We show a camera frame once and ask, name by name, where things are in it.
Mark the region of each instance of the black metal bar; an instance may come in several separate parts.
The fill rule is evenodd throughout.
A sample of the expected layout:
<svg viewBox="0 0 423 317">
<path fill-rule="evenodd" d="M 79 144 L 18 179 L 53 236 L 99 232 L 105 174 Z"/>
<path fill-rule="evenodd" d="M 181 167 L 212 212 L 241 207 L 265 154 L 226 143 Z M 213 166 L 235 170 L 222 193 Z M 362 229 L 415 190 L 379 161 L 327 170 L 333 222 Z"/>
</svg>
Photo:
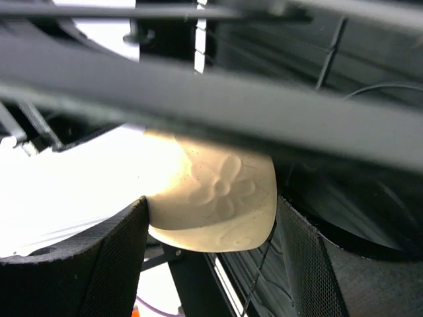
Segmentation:
<svg viewBox="0 0 423 317">
<path fill-rule="evenodd" d="M 89 18 L 89 19 L 142 19 L 142 20 L 198 20 L 206 18 L 219 21 L 236 20 L 304 20 L 305 15 L 278 15 L 255 13 L 218 6 L 207 6 L 198 10 L 196 5 L 162 3 L 137 5 L 136 8 L 77 7 L 55 5 L 27 5 L 22 3 L 0 3 L 1 18 Z"/>
<path fill-rule="evenodd" d="M 153 267 L 164 263 L 170 263 L 172 261 L 180 260 L 183 256 L 184 252 L 182 250 L 176 250 L 173 254 L 161 254 L 160 256 L 156 256 L 147 261 L 144 261 L 143 266 L 141 268 L 141 272 L 147 271 L 148 269 L 152 269 Z"/>
<path fill-rule="evenodd" d="M 177 250 L 163 245 L 165 254 Z M 169 268 L 186 317 L 236 316 L 207 254 L 184 251 L 184 258 L 169 263 Z"/>
<path fill-rule="evenodd" d="M 18 107 L 40 136 L 52 144 L 53 150 L 59 151 L 63 148 L 63 143 L 60 141 L 59 137 L 33 104 L 30 102 L 18 101 Z"/>
<path fill-rule="evenodd" d="M 248 147 L 338 171 L 423 174 L 423 113 L 259 77 L 1 36 L 0 98 Z"/>
<path fill-rule="evenodd" d="M 26 141 L 27 135 L 25 130 L 19 125 L 18 121 L 15 120 L 2 102 L 0 102 L 0 123 L 11 136 L 16 138 L 17 144 Z"/>
</svg>

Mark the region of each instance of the textured black surface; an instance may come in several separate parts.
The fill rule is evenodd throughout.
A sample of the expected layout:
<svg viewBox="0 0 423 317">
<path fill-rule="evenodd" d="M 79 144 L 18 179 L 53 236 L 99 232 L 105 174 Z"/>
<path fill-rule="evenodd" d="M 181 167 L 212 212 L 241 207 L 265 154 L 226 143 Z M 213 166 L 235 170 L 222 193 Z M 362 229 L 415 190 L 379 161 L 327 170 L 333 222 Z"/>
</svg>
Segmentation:
<svg viewBox="0 0 423 317">
<path fill-rule="evenodd" d="M 290 239 L 284 256 L 295 307 L 308 309 L 299 316 L 421 315 L 422 256 L 374 244 L 279 202 L 283 234 Z M 345 303 L 345 313 L 338 302 Z"/>
<path fill-rule="evenodd" d="M 31 256 L 0 259 L 1 315 L 130 316 L 147 231 L 141 199 Z"/>
<path fill-rule="evenodd" d="M 279 208 L 284 259 L 298 316 L 348 317 L 321 237 L 288 204 L 279 201 Z"/>
</svg>

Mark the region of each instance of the beige plastic piece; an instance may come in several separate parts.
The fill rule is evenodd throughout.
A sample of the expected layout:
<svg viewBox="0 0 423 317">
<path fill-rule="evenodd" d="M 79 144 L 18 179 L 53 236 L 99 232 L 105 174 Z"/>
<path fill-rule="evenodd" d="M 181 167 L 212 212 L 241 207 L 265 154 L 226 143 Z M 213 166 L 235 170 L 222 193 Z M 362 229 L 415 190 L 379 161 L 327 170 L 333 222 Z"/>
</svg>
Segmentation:
<svg viewBox="0 0 423 317">
<path fill-rule="evenodd" d="M 143 142 L 152 236 L 200 252 L 248 250 L 266 240 L 276 215 L 270 157 L 151 130 Z"/>
</svg>

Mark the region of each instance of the metal rod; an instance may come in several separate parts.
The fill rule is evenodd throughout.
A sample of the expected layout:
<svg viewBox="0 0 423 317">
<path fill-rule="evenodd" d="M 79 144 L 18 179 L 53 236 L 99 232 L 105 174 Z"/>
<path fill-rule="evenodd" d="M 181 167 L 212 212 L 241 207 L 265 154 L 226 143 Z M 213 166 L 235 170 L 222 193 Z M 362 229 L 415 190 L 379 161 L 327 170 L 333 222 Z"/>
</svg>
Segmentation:
<svg viewBox="0 0 423 317">
<path fill-rule="evenodd" d="M 328 55 L 326 56 L 325 63 L 323 64 L 319 79 L 317 80 L 317 84 L 315 86 L 316 90 L 319 90 L 326 83 L 326 79 L 329 76 L 330 69 L 332 68 L 336 53 L 338 52 L 342 36 L 344 35 L 347 21 L 348 20 L 345 17 L 342 17 L 339 20 L 338 27 L 336 28 L 332 40 L 330 41 Z"/>
<path fill-rule="evenodd" d="M 20 126 L 18 121 L 16 121 L 2 102 L 0 102 L 0 123 L 11 136 L 16 138 L 17 144 L 26 141 L 28 138 L 25 130 Z"/>
<path fill-rule="evenodd" d="M 299 19 L 284 13 L 271 15 L 254 13 L 225 7 L 208 5 L 204 9 L 197 9 L 196 5 L 163 3 L 154 5 L 137 5 L 136 8 L 104 8 L 104 7 L 76 7 L 56 5 L 27 5 L 21 3 L 0 3 L 0 18 L 89 18 L 89 19 L 142 19 L 142 20 L 284 20 Z"/>
<path fill-rule="evenodd" d="M 18 101 L 18 107 L 41 137 L 47 139 L 52 144 L 53 150 L 59 151 L 63 148 L 63 143 L 59 137 L 32 103 L 21 100 Z"/>
<path fill-rule="evenodd" d="M 0 98 L 246 147 L 345 171 L 423 175 L 423 113 L 275 80 L 0 36 Z"/>
</svg>

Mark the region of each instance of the flower relief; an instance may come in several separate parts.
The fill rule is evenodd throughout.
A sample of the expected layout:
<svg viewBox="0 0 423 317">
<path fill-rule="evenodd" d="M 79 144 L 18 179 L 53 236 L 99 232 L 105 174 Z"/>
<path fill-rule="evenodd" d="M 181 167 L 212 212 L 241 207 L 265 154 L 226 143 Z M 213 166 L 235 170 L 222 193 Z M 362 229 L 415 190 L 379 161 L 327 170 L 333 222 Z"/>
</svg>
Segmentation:
<svg viewBox="0 0 423 317">
<path fill-rule="evenodd" d="M 257 209 L 261 199 L 257 199 L 256 184 L 242 160 L 229 155 L 218 170 L 215 171 L 203 162 L 193 162 L 192 177 L 199 187 L 188 197 L 189 202 L 196 207 L 205 207 L 211 211 L 210 217 L 216 214 L 220 220 L 228 220 L 245 209 Z"/>
</svg>

